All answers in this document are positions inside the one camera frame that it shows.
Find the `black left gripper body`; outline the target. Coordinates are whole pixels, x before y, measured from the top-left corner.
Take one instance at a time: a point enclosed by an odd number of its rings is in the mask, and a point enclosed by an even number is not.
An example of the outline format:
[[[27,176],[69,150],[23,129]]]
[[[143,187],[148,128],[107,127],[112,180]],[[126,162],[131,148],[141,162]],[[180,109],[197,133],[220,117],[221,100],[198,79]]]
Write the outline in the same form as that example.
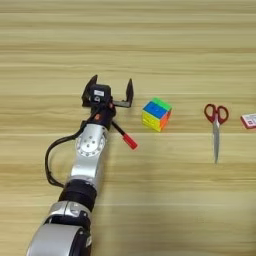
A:
[[[112,120],[116,115],[117,107],[130,108],[130,100],[117,101],[110,98],[109,101],[91,101],[90,99],[84,99],[82,103],[83,107],[91,108],[91,116],[87,119],[88,124],[96,124],[110,129]]]

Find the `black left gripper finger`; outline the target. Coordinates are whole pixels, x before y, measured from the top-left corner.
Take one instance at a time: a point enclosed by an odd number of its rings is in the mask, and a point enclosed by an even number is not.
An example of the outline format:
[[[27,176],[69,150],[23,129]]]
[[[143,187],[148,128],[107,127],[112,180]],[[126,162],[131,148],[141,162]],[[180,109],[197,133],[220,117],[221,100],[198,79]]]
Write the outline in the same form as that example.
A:
[[[132,104],[133,97],[134,97],[133,82],[132,82],[132,79],[130,78],[126,88],[126,103]]]
[[[90,88],[92,85],[97,83],[98,75],[94,75],[89,82],[86,84],[84,92],[82,94],[82,100],[89,100],[90,97]]]

